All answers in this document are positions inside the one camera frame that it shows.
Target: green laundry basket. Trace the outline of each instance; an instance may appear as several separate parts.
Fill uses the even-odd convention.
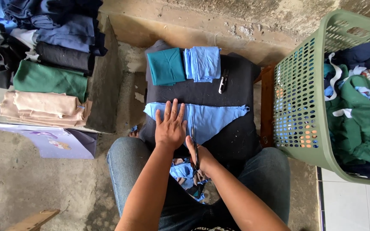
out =
[[[328,13],[319,29],[275,66],[275,147],[289,157],[334,171],[342,179],[370,179],[342,171],[332,152],[324,100],[324,53],[370,42],[370,18]]]

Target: beige ribbed fabric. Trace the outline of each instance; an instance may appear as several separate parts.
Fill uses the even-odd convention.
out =
[[[18,110],[31,110],[32,112],[45,112],[48,114],[72,116],[81,104],[75,96],[56,93],[15,92],[13,103]]]
[[[85,126],[88,116],[91,113],[92,101],[89,100],[81,105],[78,98],[75,97],[75,102],[74,99],[70,100],[70,97],[63,94],[22,93],[24,92],[5,93],[4,100],[0,104],[0,116],[5,116],[8,120],[34,125],[69,128]],[[37,108],[37,110],[46,109],[54,113],[34,111],[30,108]]]

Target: concrete floor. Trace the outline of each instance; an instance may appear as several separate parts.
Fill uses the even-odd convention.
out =
[[[0,131],[0,230],[46,208],[61,212],[43,230],[110,231],[119,221],[106,153],[112,143],[125,136],[133,125],[145,120],[144,73],[124,71],[117,113],[116,133],[100,135],[94,160],[42,159],[27,138]],[[260,102],[260,85],[255,85],[255,102]],[[254,106],[255,123],[260,104]],[[315,167],[290,160],[291,213],[293,231],[317,231],[318,205]],[[205,190],[205,202],[218,200],[213,184]]]

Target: green fabric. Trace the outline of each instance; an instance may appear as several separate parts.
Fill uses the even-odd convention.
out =
[[[21,60],[13,77],[15,90],[42,93],[66,93],[85,102],[88,79],[82,72],[47,67],[38,63]]]
[[[148,62],[154,86],[173,86],[185,81],[179,48],[149,53]]]
[[[344,164],[370,162],[370,100],[354,89],[357,86],[370,89],[370,81],[362,75],[351,76],[340,95],[325,102],[328,127],[334,138],[332,149]],[[352,109],[352,118],[332,114],[344,108]]]

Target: wooden chair leg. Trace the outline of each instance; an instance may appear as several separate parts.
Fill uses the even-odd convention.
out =
[[[39,231],[41,226],[59,213],[59,209],[45,209],[25,218],[5,231]]]
[[[271,64],[262,69],[260,76],[261,87],[261,134],[260,143],[263,148],[273,147],[273,99],[275,65]]]

